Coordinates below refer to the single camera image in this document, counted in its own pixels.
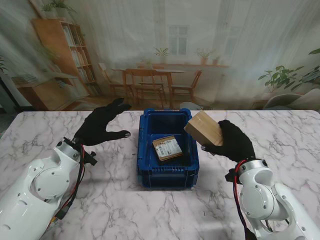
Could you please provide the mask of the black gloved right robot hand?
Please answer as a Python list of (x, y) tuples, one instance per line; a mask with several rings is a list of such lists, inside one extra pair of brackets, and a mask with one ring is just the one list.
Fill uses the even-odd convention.
[(221, 120), (218, 124), (221, 129), (223, 144), (221, 146), (214, 144), (202, 145), (201, 149), (203, 151), (227, 157), (236, 163), (242, 160), (256, 159), (251, 140), (238, 126), (229, 120)]

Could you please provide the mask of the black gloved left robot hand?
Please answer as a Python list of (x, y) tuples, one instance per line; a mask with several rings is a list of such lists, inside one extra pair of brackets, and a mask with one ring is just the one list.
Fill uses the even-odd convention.
[(112, 103), (95, 108), (84, 120), (73, 137), (73, 141), (84, 146), (95, 146), (107, 141), (128, 138), (131, 133), (127, 130), (106, 131), (107, 125), (117, 115), (131, 109), (124, 103), (124, 98), (117, 98)]

